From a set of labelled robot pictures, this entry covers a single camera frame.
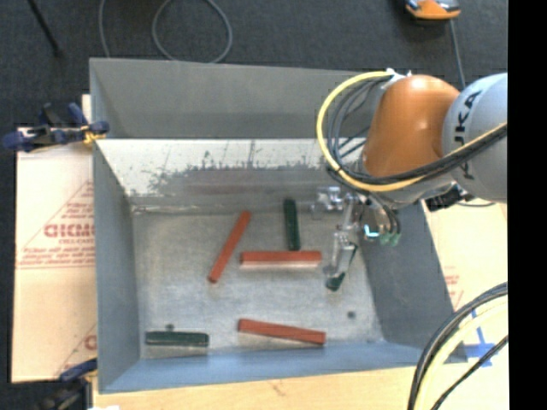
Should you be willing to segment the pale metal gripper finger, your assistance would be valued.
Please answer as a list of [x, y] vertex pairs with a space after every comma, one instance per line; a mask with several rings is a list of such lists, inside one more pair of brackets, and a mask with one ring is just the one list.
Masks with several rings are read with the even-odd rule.
[[336, 185], [318, 187], [315, 191], [315, 201], [310, 206], [312, 212], [341, 211], [343, 207], [341, 189]]
[[357, 251], [357, 245], [347, 231], [335, 231], [332, 235], [332, 247], [324, 273], [328, 277], [339, 277], [350, 269]]

